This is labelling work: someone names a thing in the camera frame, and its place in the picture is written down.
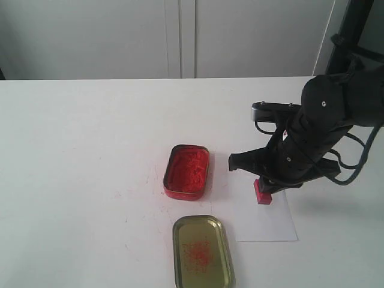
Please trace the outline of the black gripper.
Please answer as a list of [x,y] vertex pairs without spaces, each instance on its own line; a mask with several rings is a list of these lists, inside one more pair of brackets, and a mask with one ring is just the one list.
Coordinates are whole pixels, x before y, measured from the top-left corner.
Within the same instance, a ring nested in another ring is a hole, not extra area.
[[259,175],[261,192],[268,194],[341,173],[341,161],[324,155],[348,134],[350,125],[342,122],[324,132],[300,111],[274,124],[275,131],[266,132],[271,139],[264,148],[230,154],[230,172],[241,169]]

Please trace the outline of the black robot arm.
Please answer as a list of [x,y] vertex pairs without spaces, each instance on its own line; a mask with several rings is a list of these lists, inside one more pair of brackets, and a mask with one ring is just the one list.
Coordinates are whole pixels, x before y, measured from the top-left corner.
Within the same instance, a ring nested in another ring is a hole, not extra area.
[[[309,80],[299,105],[254,103],[254,124],[273,123],[275,130],[269,133],[265,147],[229,156],[229,170],[258,176],[254,187],[259,203],[269,203],[274,193],[300,188],[322,177],[340,186],[349,185],[360,174],[383,127],[383,67],[366,70],[361,62],[361,58],[368,58],[381,63],[383,55],[338,34],[331,40],[350,58],[347,71]],[[326,154],[333,154],[342,138],[351,136],[354,126],[371,128],[358,163],[346,165],[340,154],[327,159]]]

